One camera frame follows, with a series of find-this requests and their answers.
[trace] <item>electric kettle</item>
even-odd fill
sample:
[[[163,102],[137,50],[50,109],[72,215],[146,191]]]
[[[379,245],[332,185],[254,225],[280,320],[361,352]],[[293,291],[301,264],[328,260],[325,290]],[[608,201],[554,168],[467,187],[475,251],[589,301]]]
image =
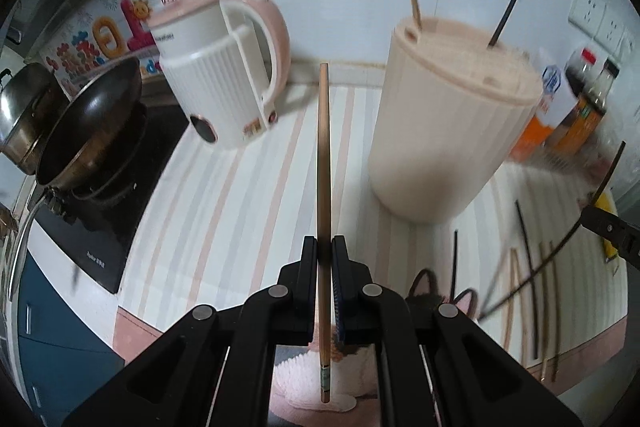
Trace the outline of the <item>electric kettle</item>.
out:
[[[266,36],[271,78],[253,22]],[[271,0],[177,0],[148,26],[162,73],[204,140],[237,148],[276,122],[291,60],[287,25]]]

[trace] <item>blue cabinet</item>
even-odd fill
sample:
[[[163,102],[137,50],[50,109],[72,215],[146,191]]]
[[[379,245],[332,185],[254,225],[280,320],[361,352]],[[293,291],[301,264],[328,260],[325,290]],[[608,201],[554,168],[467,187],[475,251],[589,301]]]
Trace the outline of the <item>blue cabinet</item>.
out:
[[[31,255],[20,279],[18,335],[55,346],[111,351],[66,305]]]
[[[18,350],[29,403],[47,427],[124,367],[58,295],[31,255],[18,292]]]

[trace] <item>pink handle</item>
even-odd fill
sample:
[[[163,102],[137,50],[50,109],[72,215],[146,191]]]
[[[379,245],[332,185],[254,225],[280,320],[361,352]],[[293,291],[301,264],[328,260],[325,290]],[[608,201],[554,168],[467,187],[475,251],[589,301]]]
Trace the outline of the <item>pink handle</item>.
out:
[[[262,94],[262,105],[273,103],[284,89],[289,78],[291,66],[291,49],[289,32],[284,17],[276,4],[271,0],[237,0],[257,19],[258,24],[267,37],[271,54],[271,84]]]

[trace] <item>striped countertop mat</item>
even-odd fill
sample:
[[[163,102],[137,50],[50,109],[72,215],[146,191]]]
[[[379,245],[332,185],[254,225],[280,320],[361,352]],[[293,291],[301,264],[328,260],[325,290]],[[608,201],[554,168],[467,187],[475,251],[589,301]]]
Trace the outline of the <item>striped countertop mat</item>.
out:
[[[406,295],[425,267],[441,289],[449,288],[458,229],[456,290],[476,289],[482,303],[493,286],[495,301],[510,287],[511,268],[504,260],[511,248],[528,273],[515,200],[537,264],[539,243],[560,241],[580,213],[578,200],[592,187],[576,176],[505,163],[448,223],[414,225],[392,216],[372,194],[366,168],[380,94],[331,88],[333,233],[346,237],[350,257],[366,263],[376,282]],[[233,152],[210,146],[187,129],[133,241],[118,296],[124,309],[164,331],[197,303],[217,309],[243,303],[275,283],[280,267],[299,259],[303,237],[316,232],[317,89],[288,87],[278,112],[273,129]],[[558,256],[561,353],[626,315],[625,263],[605,265],[603,256],[600,239],[582,229]],[[529,367],[540,359],[521,354],[522,327],[531,320],[530,294],[523,295],[526,317],[523,322],[516,303],[506,347]],[[542,291],[538,299],[542,310]],[[554,324],[554,300],[550,308]],[[501,345],[507,315],[505,307],[482,323]],[[530,325],[526,329],[530,335]]]

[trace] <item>black bottle cap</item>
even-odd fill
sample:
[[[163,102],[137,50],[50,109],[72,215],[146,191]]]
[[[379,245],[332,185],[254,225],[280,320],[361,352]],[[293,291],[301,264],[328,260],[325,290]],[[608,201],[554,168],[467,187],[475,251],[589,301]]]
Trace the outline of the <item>black bottle cap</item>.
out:
[[[609,71],[609,73],[612,74],[613,78],[617,78],[618,75],[620,74],[620,68],[617,67],[613,62],[611,62],[611,60],[607,59],[604,61],[604,67],[602,68],[603,70],[607,70]]]

